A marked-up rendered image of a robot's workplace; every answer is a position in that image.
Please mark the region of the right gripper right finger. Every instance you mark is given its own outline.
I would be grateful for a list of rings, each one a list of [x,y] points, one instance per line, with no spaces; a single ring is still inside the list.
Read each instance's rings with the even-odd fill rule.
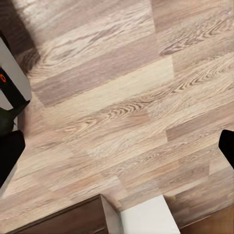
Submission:
[[[234,132],[223,130],[218,146],[234,169]]]

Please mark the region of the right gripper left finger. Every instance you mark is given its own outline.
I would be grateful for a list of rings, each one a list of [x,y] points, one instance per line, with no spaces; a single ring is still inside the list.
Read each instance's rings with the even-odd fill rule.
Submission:
[[[0,188],[25,149],[21,129],[0,135]]]

